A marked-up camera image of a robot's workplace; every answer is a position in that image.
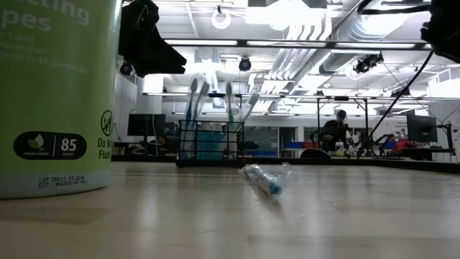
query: disinfecting wipes container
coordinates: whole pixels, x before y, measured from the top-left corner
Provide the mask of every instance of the disinfecting wipes container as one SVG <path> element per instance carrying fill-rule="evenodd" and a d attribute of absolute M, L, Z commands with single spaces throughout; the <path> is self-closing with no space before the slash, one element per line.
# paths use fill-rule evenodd
<path fill-rule="evenodd" d="M 0 198 L 110 181 L 121 0 L 0 1 Z"/>

